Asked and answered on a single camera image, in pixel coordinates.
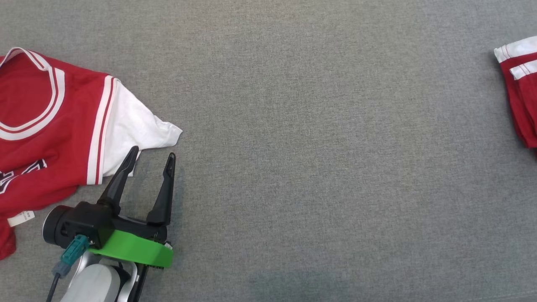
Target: teal connector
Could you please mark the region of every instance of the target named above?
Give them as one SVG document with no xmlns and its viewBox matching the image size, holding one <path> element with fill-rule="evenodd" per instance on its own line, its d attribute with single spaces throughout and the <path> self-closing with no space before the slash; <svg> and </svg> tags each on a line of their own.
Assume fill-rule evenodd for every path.
<svg viewBox="0 0 537 302">
<path fill-rule="evenodd" d="M 75 264 L 76 260 L 88 250 L 88 248 L 90 248 L 88 237 L 84 235 L 76 235 L 76 237 L 63 252 L 60 260 L 69 266 L 72 266 Z"/>
<path fill-rule="evenodd" d="M 60 261 L 56 264 L 54 269 L 52 269 L 52 275 L 58 275 L 59 278 L 64 279 L 71 270 L 72 265 L 75 264 L 76 260 L 80 258 L 89 247 L 90 243 L 88 237 L 84 235 L 76 235 L 63 252 Z"/>
</svg>

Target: white sleeve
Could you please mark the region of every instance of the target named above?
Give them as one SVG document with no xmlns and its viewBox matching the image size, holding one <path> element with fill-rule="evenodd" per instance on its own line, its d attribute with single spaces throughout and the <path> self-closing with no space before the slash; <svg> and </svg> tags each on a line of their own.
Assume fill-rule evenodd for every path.
<svg viewBox="0 0 537 302">
<path fill-rule="evenodd" d="M 524 76 L 537 73 L 537 60 L 513 67 L 509 71 L 515 80 L 520 80 Z"/>
<path fill-rule="evenodd" d="M 512 57 L 523 56 L 535 52 L 537 52 L 537 35 L 494 49 L 494 54 L 496 55 L 498 63 L 502 63 Z"/>
<path fill-rule="evenodd" d="M 182 132 L 174 124 L 153 115 L 121 82 L 117 81 L 117 85 L 106 127 L 103 176 L 117 171 L 132 146 L 139 146 L 140 151 L 170 147 L 177 143 Z"/>
</svg>

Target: cable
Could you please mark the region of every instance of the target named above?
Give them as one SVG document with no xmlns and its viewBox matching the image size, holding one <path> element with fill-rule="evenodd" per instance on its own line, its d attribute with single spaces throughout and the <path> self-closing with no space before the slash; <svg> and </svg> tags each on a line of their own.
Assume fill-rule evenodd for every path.
<svg viewBox="0 0 537 302">
<path fill-rule="evenodd" d="M 58 285 L 59 279 L 60 279 L 60 273 L 56 273 L 56 275 L 54 275 L 54 280 L 52 281 L 52 285 L 50 286 L 50 290 L 48 291 L 47 302 L 52 301 L 52 296 L 54 295 L 54 291 L 56 290 L 56 285 Z"/>
<path fill-rule="evenodd" d="M 90 243 L 88 237 L 84 235 L 76 235 L 65 251 L 63 251 L 60 261 L 52 269 L 54 280 L 52 281 L 50 291 L 48 292 L 47 302 L 52 301 L 56 285 L 58 285 L 58 279 L 64 279 L 67 276 L 75 261 L 80 258 L 89 247 Z"/>
</svg>

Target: red fabric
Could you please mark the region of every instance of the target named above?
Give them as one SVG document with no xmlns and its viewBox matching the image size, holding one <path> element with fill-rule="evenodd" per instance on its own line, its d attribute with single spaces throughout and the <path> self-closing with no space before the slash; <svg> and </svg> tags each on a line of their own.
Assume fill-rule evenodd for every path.
<svg viewBox="0 0 537 302">
<path fill-rule="evenodd" d="M 7 218 L 57 203 L 88 183 L 90 143 L 107 75 L 42 57 L 51 68 L 64 72 L 64 98 L 54 118 L 35 134 L 16 140 L 0 138 L 0 260 L 16 248 Z M 20 53 L 0 67 L 0 132 L 19 133 L 22 130 L 8 127 L 37 118 L 51 103 L 50 73 L 36 66 Z M 54 73 L 57 96 L 58 77 Z"/>
<path fill-rule="evenodd" d="M 537 119 L 532 118 L 532 116 L 537 117 L 537 114 L 533 114 L 533 112 L 531 113 L 528 107 L 532 105 L 525 102 L 522 98 L 522 92 L 519 89 L 519 85 L 509 70 L 534 60 L 537 60 L 537 53 L 512 57 L 500 64 L 504 74 L 509 103 L 513 114 L 514 128 L 518 137 L 524 142 L 524 145 L 527 148 L 537 147 L 537 131 L 535 128 Z"/>
<path fill-rule="evenodd" d="M 516 85 L 519 98 L 525 104 L 528 115 L 534 125 L 537 124 L 537 73 L 523 76 L 516 81 Z"/>
</svg>

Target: green plastic part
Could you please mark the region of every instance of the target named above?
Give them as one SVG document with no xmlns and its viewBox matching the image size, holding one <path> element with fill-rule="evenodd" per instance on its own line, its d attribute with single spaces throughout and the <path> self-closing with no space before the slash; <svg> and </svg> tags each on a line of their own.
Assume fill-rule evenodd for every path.
<svg viewBox="0 0 537 302">
<path fill-rule="evenodd" d="M 173 258 L 173 250 L 168 247 L 117 229 L 114 230 L 102 249 L 90 248 L 88 251 L 162 268 L 169 268 Z"/>
</svg>

